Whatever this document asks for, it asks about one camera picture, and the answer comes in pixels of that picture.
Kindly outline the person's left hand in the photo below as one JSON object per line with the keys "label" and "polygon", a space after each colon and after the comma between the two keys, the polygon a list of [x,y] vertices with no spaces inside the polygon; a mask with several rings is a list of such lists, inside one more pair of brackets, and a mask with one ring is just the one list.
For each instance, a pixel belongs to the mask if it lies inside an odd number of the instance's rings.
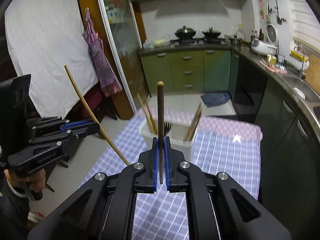
{"label": "person's left hand", "polygon": [[8,169],[4,170],[4,174],[8,183],[13,187],[21,188],[22,183],[29,183],[29,190],[40,192],[46,186],[46,172],[44,169],[41,169],[25,178],[20,178],[13,170]]}

